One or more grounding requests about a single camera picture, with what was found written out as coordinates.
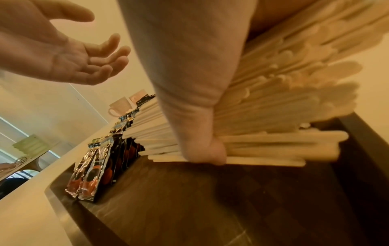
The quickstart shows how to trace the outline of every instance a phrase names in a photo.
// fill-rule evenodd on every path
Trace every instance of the mug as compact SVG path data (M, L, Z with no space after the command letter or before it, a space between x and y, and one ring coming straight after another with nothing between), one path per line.
M145 90L140 90L137 93L133 94L132 96L129 97L130 101L133 104L137 104L137 101L141 100L142 97L146 96L147 92Z
M125 115L130 109L133 107L131 106L130 102L127 100L127 98L124 96L121 99L117 100L116 102L109 105L108 113L109 115L113 117L120 117ZM119 115L114 115L111 113L111 110L115 111Z

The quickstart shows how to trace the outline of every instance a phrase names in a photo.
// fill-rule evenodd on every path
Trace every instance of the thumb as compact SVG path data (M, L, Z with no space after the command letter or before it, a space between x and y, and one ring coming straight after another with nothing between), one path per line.
M68 0L31 0L31 2L48 19L67 19L79 22L94 20L91 10Z
M213 135L213 108L170 106L159 100L183 157L193 163L226 163L224 144Z

